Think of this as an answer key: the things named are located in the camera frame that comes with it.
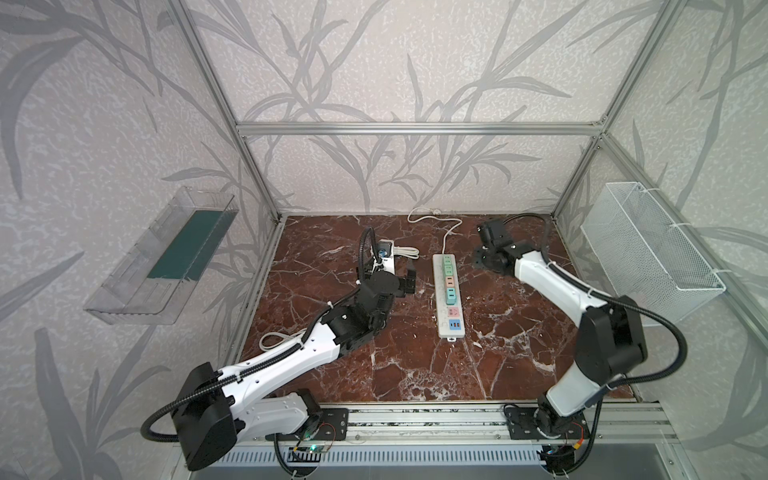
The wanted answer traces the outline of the teal charger plug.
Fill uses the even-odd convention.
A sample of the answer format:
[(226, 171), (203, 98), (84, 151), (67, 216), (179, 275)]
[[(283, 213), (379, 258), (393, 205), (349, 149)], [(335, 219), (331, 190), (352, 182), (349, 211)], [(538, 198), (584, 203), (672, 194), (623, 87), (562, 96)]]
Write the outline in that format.
[(447, 288), (445, 290), (445, 303), (447, 305), (455, 305), (458, 300), (458, 293), (455, 288)]

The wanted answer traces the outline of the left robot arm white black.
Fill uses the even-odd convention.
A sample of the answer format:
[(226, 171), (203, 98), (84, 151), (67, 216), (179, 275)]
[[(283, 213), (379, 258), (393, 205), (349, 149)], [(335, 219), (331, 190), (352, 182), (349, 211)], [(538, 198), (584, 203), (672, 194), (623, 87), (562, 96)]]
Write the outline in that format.
[(250, 437), (294, 434), (316, 423), (321, 409), (311, 394), (276, 397), (274, 391), (371, 342), (386, 327), (395, 300), (414, 294), (416, 278), (414, 267), (403, 277), (386, 270), (365, 274), (303, 334), (237, 364), (195, 367), (177, 398), (142, 423), (141, 436), (179, 444), (187, 468), (199, 471)]

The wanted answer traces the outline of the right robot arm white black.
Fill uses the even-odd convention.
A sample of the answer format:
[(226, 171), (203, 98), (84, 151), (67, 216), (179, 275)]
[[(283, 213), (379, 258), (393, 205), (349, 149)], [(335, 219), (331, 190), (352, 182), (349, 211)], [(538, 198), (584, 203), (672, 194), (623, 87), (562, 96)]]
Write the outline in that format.
[[(679, 327), (628, 296), (615, 297), (592, 287), (553, 261), (548, 247), (548, 218), (543, 219), (538, 247), (514, 240), (507, 226), (523, 217), (520, 214), (480, 224), (477, 232), (481, 246), (476, 255), (483, 268), (513, 277), (536, 290), (578, 329), (571, 367), (537, 400), (537, 422), (542, 428), (571, 419), (621, 386), (655, 382), (682, 368), (689, 346)], [(661, 370), (633, 376), (631, 371), (649, 356), (644, 318), (667, 329), (675, 339), (677, 353)]]

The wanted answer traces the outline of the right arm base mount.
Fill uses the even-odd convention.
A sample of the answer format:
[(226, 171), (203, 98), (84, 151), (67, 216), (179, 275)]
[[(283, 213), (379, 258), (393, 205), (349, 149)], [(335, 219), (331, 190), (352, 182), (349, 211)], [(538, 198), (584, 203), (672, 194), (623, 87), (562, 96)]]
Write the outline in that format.
[(591, 438), (590, 427), (582, 412), (560, 417), (540, 407), (505, 404), (502, 414), (512, 440), (583, 442)]

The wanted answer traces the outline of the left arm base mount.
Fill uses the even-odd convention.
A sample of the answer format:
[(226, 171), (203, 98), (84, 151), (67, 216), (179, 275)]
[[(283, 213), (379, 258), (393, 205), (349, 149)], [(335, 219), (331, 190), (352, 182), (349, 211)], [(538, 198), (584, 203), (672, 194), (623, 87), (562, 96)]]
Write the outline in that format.
[(287, 438), (293, 441), (340, 441), (345, 440), (349, 427), (350, 410), (324, 408), (313, 414), (295, 433)]

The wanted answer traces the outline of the long white power strip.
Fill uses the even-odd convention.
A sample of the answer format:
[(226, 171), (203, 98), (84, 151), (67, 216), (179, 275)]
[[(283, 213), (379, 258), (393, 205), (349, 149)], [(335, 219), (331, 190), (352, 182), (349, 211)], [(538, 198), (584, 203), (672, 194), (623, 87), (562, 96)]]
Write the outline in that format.
[(438, 336), (453, 343), (466, 334), (458, 266), (453, 254), (435, 254), (432, 264)]

